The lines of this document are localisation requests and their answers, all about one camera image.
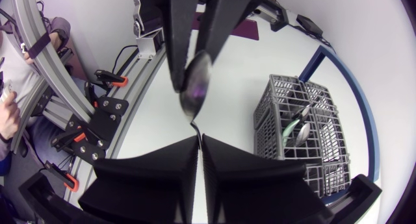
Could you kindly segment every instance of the metal bracket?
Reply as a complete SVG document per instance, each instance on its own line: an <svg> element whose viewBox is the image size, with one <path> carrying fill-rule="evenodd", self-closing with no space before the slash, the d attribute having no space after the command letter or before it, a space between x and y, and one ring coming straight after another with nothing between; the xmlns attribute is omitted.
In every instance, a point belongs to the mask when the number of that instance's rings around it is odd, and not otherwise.
<svg viewBox="0 0 416 224"><path fill-rule="evenodd" d="M47 87L44 93L42 94L41 98L36 104L36 107L34 108L31 117L33 116L41 116L42 112L45 110L47 103L52 98L53 90L51 87Z"/></svg>
<svg viewBox="0 0 416 224"><path fill-rule="evenodd" d="M129 103L125 100L113 97L100 97L97 99L98 107L110 114L115 114L119 117L124 115Z"/></svg>
<svg viewBox="0 0 416 224"><path fill-rule="evenodd" d="M105 151L88 143L86 140L72 143L73 153L89 164L93 164L99 158L105 158Z"/></svg>

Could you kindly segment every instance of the gray plastic basket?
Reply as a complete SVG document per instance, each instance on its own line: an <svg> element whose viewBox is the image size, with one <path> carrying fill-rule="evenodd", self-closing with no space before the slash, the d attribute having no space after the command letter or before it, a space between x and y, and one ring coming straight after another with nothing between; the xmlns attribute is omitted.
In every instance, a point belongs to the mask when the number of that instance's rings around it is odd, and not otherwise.
<svg viewBox="0 0 416 224"><path fill-rule="evenodd" d="M305 121L311 124L309 138L298 147L289 144L283 147L281 133L294 113L309 103L313 104ZM270 75L253 117L255 154L277 160L303 160L307 164L304 179L319 197L349 186L345 141L336 107L325 87L311 82L304 84L296 77ZM295 139L300 129L301 126L296 126L288 141Z"/></svg>
<svg viewBox="0 0 416 224"><path fill-rule="evenodd" d="M313 82L306 82L305 88L313 105L319 131L325 194L330 195L350 186L349 159L343 129L328 89Z"/></svg>

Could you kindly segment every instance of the orange clamp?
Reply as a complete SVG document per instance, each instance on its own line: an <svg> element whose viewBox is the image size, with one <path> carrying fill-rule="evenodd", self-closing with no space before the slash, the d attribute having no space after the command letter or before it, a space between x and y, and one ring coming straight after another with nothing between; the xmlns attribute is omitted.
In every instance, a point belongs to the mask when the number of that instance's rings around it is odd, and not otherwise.
<svg viewBox="0 0 416 224"><path fill-rule="evenodd" d="M79 188L78 180L72 177L72 175L70 175L69 173L67 173L66 176L73 182L73 188L71 188L68 184L64 182L65 187L67 187L71 192L78 192L78 188Z"/></svg>
<svg viewBox="0 0 416 224"><path fill-rule="evenodd" d="M127 77L121 77L121 78L124 79L123 82L113 82L112 85L114 85L115 87L124 87L124 86L126 86L129 79Z"/></svg>

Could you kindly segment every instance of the cable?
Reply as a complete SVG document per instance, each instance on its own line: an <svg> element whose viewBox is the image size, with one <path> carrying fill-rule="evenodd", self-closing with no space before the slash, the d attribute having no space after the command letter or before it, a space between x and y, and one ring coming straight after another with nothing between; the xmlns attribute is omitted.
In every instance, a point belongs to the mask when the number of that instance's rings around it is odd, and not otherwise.
<svg viewBox="0 0 416 224"><path fill-rule="evenodd" d="M123 49L118 53L118 55L117 55L117 58L116 58L116 61L114 62L114 67L112 68L112 73L114 74L114 71L115 71L115 69L116 69L116 65L117 65L117 60L118 60L118 58L120 57L120 55L123 53L123 50L124 49L126 49L126 48L129 48L129 47L137 47L137 45L127 45L127 46L125 46L125 47L123 47Z"/></svg>
<svg viewBox="0 0 416 224"><path fill-rule="evenodd" d="M312 34L312 33L308 32L307 30L305 30L304 28L302 28L301 26L293 26L291 24L289 24L289 26L291 26L292 28L297 29L297 30L303 32L304 34L308 35L310 38L312 38L314 40L318 40L318 41L322 42L324 45L326 45L329 48L331 48L335 54L337 54L337 52L335 51L335 49L332 47L331 43L329 41L327 41L325 38L323 38L322 36L317 36L315 34Z"/></svg>
<svg viewBox="0 0 416 224"><path fill-rule="evenodd" d="M64 160L62 160L62 162L60 162L60 164L58 165L59 169L62 169L68 163L69 157L72 157L72 155L68 155Z"/></svg>
<svg viewBox="0 0 416 224"><path fill-rule="evenodd" d="M0 14L2 14L4 17L6 17L6 19L7 20L9 20L10 22L12 22L13 24L14 24L14 26L18 26L17 24L16 24L16 20L14 20L13 18L12 18L12 16L9 16L3 9L1 9L0 8Z"/></svg>
<svg viewBox="0 0 416 224"><path fill-rule="evenodd" d="M45 7L45 3L43 1L38 1L36 4L41 4L42 5L42 9L40 10L42 13L44 13L44 7Z"/></svg>

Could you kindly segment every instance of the metal spoon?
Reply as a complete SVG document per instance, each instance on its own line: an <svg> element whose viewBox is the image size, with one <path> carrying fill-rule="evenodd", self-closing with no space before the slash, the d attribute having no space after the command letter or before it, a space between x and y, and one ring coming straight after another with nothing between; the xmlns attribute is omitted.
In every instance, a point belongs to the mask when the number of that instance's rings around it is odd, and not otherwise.
<svg viewBox="0 0 416 224"><path fill-rule="evenodd" d="M311 109L311 104L304 106L300 108L296 113L294 113L294 116L292 117L293 120L299 119L300 123L303 123L307 119L307 115L309 114L309 110Z"/></svg>
<svg viewBox="0 0 416 224"><path fill-rule="evenodd" d="M299 146L301 146L308 139L310 132L311 132L311 124L306 123L300 129L299 134L296 137L296 139L291 139L290 141L287 141L287 139L286 139L286 143L285 143L285 141L283 141L283 146L284 147L294 147L294 146L299 147Z"/></svg>
<svg viewBox="0 0 416 224"><path fill-rule="evenodd" d="M301 146L306 142L309 137L309 133L311 132L311 124L306 123L301 129L296 137L296 143L294 144L295 147Z"/></svg>
<svg viewBox="0 0 416 224"><path fill-rule="evenodd" d="M207 52L200 51L185 71L185 83L179 100L190 123L198 115L205 101L212 69L211 57Z"/></svg>

